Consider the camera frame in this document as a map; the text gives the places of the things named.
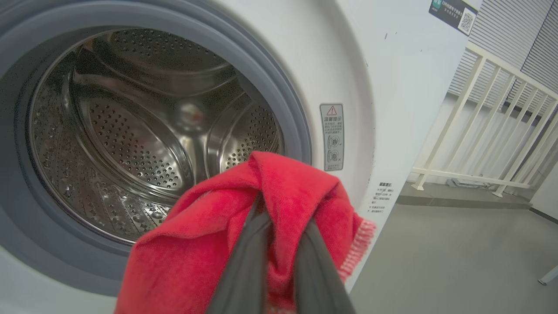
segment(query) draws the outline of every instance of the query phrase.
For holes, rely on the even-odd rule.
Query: red cloth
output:
[[[254,151],[247,162],[188,190],[166,221],[136,242],[115,313],[205,313],[258,191],[275,233],[268,266],[270,306],[294,310],[293,264],[311,216],[342,280],[350,276],[374,224],[354,212],[338,178]]]

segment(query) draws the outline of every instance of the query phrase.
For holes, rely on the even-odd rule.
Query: washing machine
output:
[[[1,0],[0,312],[111,312],[133,243],[253,150],[379,232],[466,43],[429,6]]]

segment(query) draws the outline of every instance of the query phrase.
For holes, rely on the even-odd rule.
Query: qr code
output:
[[[465,34],[467,34],[467,36],[469,36],[469,34],[471,34],[471,29],[473,29],[473,23],[475,22],[476,17],[477,15],[473,13],[473,11],[464,8],[463,15],[461,16],[461,21],[459,21],[459,26],[457,28],[459,28]]]

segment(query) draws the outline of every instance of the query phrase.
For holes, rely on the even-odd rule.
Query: stainless steel drum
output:
[[[76,45],[47,72],[28,143],[68,215],[132,244],[194,184],[253,150],[282,152],[266,108],[211,51],[155,30],[116,31]]]

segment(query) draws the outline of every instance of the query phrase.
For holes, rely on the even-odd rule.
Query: black sticker with qr code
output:
[[[478,11],[462,0],[432,0],[430,14],[469,36]]]

